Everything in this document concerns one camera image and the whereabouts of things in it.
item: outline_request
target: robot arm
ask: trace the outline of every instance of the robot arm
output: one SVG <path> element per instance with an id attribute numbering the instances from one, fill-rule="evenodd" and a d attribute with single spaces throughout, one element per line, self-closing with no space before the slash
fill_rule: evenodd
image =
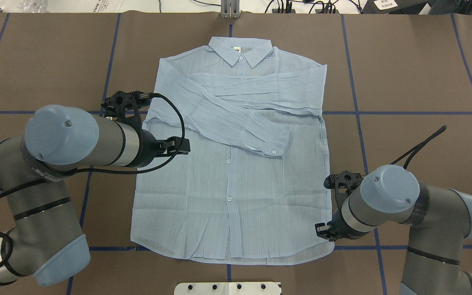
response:
<path id="1" fill-rule="evenodd" d="M 189 153 L 186 138 L 156 140 L 141 129 L 138 108 L 153 97 L 163 96 L 116 92 L 103 104 L 109 119 L 47 106 L 30 119 L 24 136 L 0 142 L 0 193 L 36 183 L 7 197 L 16 227 L 0 233 L 0 286 L 28 275 L 50 286 L 89 263 L 88 244 L 63 181 L 75 168 L 144 167 L 155 157 Z M 127 117 L 128 110 L 134 116 Z"/>
<path id="2" fill-rule="evenodd" d="M 387 221 L 409 225 L 400 294 L 472 294 L 472 275 L 460 270 L 463 239 L 472 238 L 471 195 L 418 182 L 395 165 L 365 179 L 330 175 L 325 186 L 335 189 L 338 209 L 331 222 L 315 225 L 319 237 L 358 239 Z"/>

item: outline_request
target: white floor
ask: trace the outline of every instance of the white floor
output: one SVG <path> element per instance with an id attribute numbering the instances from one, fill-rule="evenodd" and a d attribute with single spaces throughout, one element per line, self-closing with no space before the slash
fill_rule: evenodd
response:
<path id="1" fill-rule="evenodd" d="M 137 10 L 143 12 L 159 12 L 159 0 L 0 0 L 0 7 L 4 12 L 23 12 L 19 8 L 21 2 L 37 2 L 43 3 L 47 11 L 53 13 L 60 12 L 123 12 L 129 10 Z M 202 2 L 217 3 L 220 0 L 200 0 Z M 361 6 L 365 5 L 367 0 L 360 0 Z M 240 9 L 242 11 L 250 11 L 253 13 L 263 13 L 268 5 L 269 0 L 240 0 Z M 349 0 L 339 0 L 336 2 L 336 8 L 343 14 L 357 14 L 358 10 Z M 296 13 L 308 13 L 312 4 L 304 4 L 301 2 L 293 2 L 293 9 Z M 277 8 L 277 2 L 273 2 L 268 12 L 271 13 L 272 8 Z M 202 11 L 220 11 L 218 6 L 208 6 L 193 2 L 192 0 L 161 0 L 162 12 L 202 12 Z M 429 11 L 427 5 L 421 14 Z"/>

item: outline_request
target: shirt placket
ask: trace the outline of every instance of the shirt placket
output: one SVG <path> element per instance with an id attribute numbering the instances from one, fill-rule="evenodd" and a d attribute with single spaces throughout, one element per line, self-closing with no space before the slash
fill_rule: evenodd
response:
<path id="1" fill-rule="evenodd" d="M 243 75 L 246 66 L 245 57 L 241 54 L 236 67 L 236 75 Z M 240 165 L 238 148 L 229 146 L 229 157 L 227 159 L 227 212 L 229 214 L 229 250 L 231 257 L 242 257 L 241 222 L 240 210 L 238 209 L 237 173 L 236 167 Z"/>

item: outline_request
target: shirt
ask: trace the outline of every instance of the shirt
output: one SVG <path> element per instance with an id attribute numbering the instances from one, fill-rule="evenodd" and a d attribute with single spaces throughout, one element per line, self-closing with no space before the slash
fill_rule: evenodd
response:
<path id="1" fill-rule="evenodd" d="M 191 153 L 137 176 L 131 240 L 206 263 L 293 265 L 329 254 L 334 243 L 314 229 L 331 219 L 326 72 L 263 39 L 212 37 L 161 59 L 155 92 L 180 110 Z M 143 128 L 167 138 L 179 126 L 153 99 Z"/>

